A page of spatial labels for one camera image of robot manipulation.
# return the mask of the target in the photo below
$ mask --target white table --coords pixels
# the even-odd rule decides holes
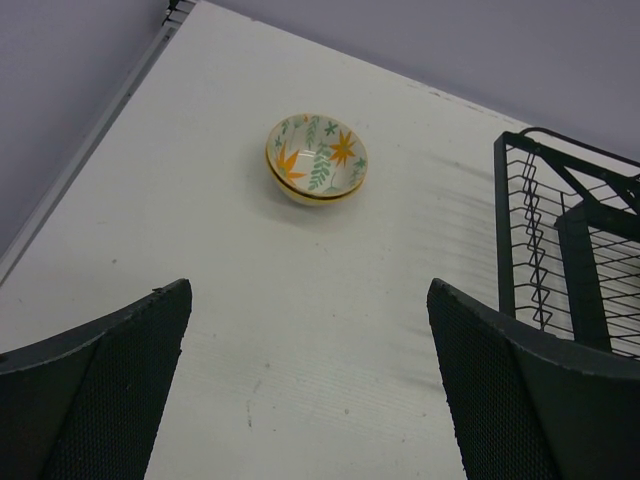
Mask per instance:
[[[296,112],[366,144],[344,205],[270,179]],[[0,351],[187,277],[147,478],[463,478],[425,294],[438,276],[496,304],[492,144],[523,127],[199,4],[0,290]]]

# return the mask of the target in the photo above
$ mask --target black wire rack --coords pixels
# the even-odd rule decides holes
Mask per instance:
[[[640,163],[542,128],[494,160],[500,311],[640,359]]]

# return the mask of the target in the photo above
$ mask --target bowl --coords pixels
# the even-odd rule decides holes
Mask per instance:
[[[279,122],[267,138],[266,158],[283,192],[306,205],[335,203],[353,195],[369,163],[351,128],[312,113]]]

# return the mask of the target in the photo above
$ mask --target purple wall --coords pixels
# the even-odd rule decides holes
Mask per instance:
[[[213,0],[640,159],[638,0]]]
[[[160,30],[168,0],[0,8],[0,256]]]

